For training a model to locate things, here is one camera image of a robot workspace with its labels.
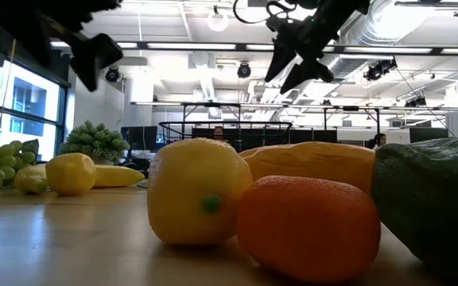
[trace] black robotic claw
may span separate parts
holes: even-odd
[[[306,9],[317,8],[317,10],[303,21],[270,15],[266,25],[278,34],[274,41],[274,56],[265,81],[271,81],[277,76],[296,54],[301,56],[303,62],[291,70],[281,88],[281,93],[309,79],[333,81],[333,74],[317,60],[323,57],[323,49],[330,40],[338,38],[337,32],[355,11],[367,14],[370,0],[286,1]]]
[[[82,23],[92,20],[91,13],[115,9],[120,3],[121,0],[0,0],[0,26],[45,67],[51,61],[50,37],[69,44],[74,56],[72,68],[88,90],[94,91],[100,69],[120,60],[123,54],[108,35],[86,38],[80,33]]]

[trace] yellow lemon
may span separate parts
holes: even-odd
[[[54,157],[45,165],[47,183],[58,195],[82,195],[95,185],[93,160],[81,153]]]
[[[235,235],[236,206],[251,184],[250,168],[227,143],[167,145],[149,169],[149,224],[165,243],[218,244]]]

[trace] green avocado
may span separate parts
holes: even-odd
[[[377,149],[371,194],[395,236],[427,268],[458,281],[458,139]]]

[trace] person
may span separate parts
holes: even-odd
[[[213,130],[213,140],[224,141],[223,139],[223,127],[217,126]]]
[[[386,135],[383,133],[376,134],[374,139],[369,140],[369,148],[373,150],[384,144],[386,144]]]

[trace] table surface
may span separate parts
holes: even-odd
[[[0,191],[0,286],[297,285],[258,267],[233,238],[206,249],[167,246],[149,228],[146,190],[82,197]],[[344,285],[442,285],[386,228],[376,262]]]

